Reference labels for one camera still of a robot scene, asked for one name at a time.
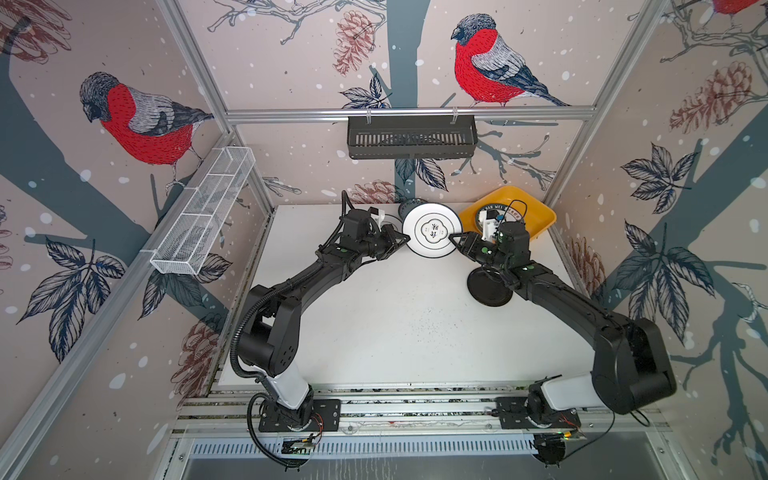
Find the yellow tray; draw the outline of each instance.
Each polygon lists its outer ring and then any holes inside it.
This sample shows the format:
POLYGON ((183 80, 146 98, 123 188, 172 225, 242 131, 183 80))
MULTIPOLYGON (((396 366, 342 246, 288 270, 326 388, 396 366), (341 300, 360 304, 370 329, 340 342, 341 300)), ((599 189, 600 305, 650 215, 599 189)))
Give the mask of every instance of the yellow tray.
POLYGON ((510 210, 515 210, 519 216, 525 214, 525 229, 531 234, 531 240, 541 235, 541 232, 547 230, 557 216, 551 208, 536 200, 531 195, 525 193, 517 187, 501 187, 485 195, 480 200, 474 202, 466 210, 459 214, 458 218, 462 221, 464 231, 475 231, 482 233, 477 226, 477 215, 481 208, 489 204, 499 204, 506 208, 513 200, 520 200, 528 205, 528 211, 520 201, 515 201, 510 210))

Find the white tabletop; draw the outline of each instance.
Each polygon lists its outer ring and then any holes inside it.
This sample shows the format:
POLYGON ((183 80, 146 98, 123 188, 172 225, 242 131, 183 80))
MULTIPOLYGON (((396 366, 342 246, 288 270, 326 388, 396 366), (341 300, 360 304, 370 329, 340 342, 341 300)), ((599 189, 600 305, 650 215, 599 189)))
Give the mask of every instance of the white tabletop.
MULTIPOLYGON (((340 205, 280 206, 253 285, 314 262, 340 214, 340 205)), ((571 284, 548 233, 531 242, 531 257, 571 284)), ((492 385, 591 370, 591 347, 540 306, 517 295, 496 308, 473 299, 466 279, 477 266, 456 251, 429 259, 403 247, 361 267, 304 312, 294 363, 310 384, 340 388, 492 385)), ((253 380, 227 363, 218 385, 253 380)))

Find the cable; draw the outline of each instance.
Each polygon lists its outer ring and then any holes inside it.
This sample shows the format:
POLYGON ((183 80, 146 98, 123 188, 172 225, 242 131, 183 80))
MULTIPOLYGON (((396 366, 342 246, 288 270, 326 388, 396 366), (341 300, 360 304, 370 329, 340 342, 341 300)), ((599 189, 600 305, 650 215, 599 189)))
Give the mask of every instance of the cable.
POLYGON ((599 439, 602 439, 603 437, 605 437, 605 436, 606 436, 606 434, 608 434, 608 432, 610 432, 610 431, 611 431, 611 429, 614 427, 614 423, 616 422, 616 412, 611 412, 611 413, 613 413, 613 414, 614 414, 614 419, 613 419, 613 420, 611 420, 611 424, 608 426, 608 430, 606 430, 605 432, 602 432, 602 433, 600 434, 600 436, 598 436, 597 438, 590 440, 589 442, 587 442, 587 443, 583 444, 581 447, 579 447, 579 448, 575 449, 573 452, 571 452, 571 453, 567 454, 565 457, 563 457, 563 459, 561 460, 561 462, 563 462, 565 459, 567 459, 568 457, 572 456, 574 453, 578 452, 579 450, 582 450, 582 449, 584 449, 584 448, 588 447, 589 445, 592 445, 592 444, 593 444, 593 443, 595 443, 597 440, 599 440, 599 439))
POLYGON ((632 415, 632 418, 637 420, 637 423, 641 424, 643 427, 650 427, 650 420, 640 410, 634 410, 632 412, 629 412, 629 414, 632 415), (635 412, 639 413, 645 419, 645 423, 641 422, 640 419, 635 416, 634 414, 635 412))
POLYGON ((303 458, 295 459, 278 457, 277 455, 270 452, 269 449, 267 449, 267 447, 261 443, 259 437, 256 436, 256 429, 253 428, 253 404, 256 402, 256 399, 263 399, 261 405, 259 406, 260 418, 262 418, 261 412, 263 411, 264 404, 266 402, 272 402, 272 399, 266 393, 258 392, 250 398, 250 401, 248 402, 248 410, 245 412, 245 421, 248 424, 248 433, 250 433, 250 439, 253 440, 253 443, 256 444, 256 447, 259 449, 259 451, 262 452, 268 459, 282 465, 286 469, 299 468, 307 463, 307 460, 303 458))

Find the red-breasted bird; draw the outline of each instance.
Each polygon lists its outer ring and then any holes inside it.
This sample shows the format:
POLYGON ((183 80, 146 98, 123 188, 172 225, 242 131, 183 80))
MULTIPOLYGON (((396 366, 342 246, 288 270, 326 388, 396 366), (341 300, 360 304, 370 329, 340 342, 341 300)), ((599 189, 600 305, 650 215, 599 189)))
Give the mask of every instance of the red-breasted bird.
POLYGON ((165 95, 140 92, 103 71, 85 79, 80 87, 80 101, 88 121, 98 118, 133 158, 146 164, 173 165, 174 179, 166 185, 166 191, 182 184, 176 180, 176 162, 187 150, 195 153, 195 130, 214 117, 165 95))
POLYGON ((455 73, 458 85, 475 99, 498 102, 512 98, 540 97, 558 106, 567 104, 549 94, 525 65, 522 55, 504 43, 490 15, 464 17, 451 35, 456 40, 455 73))

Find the wallpaper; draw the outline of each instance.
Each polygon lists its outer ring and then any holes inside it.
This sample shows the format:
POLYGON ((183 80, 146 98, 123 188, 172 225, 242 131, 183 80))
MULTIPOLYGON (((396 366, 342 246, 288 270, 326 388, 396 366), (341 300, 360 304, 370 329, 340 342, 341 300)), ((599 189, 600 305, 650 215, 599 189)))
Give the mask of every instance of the wallpaper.
POLYGON ((200 275, 153 270, 22 478, 154 474, 184 400, 210 384, 220 334, 264 222, 245 187, 200 275))
POLYGON ((153 2, 0 12, 5 441, 219 132, 153 2))
POLYGON ((475 201, 514 185, 541 199, 568 152, 580 121, 478 122, 471 159, 353 160, 346 122, 253 124, 237 128, 253 148, 274 204, 324 204, 347 190, 362 204, 475 201))
POLYGON ((556 205, 590 293, 661 327, 699 478, 768 478, 766 10, 674 0, 556 205))
POLYGON ((229 109, 592 104, 642 4, 181 2, 229 109))

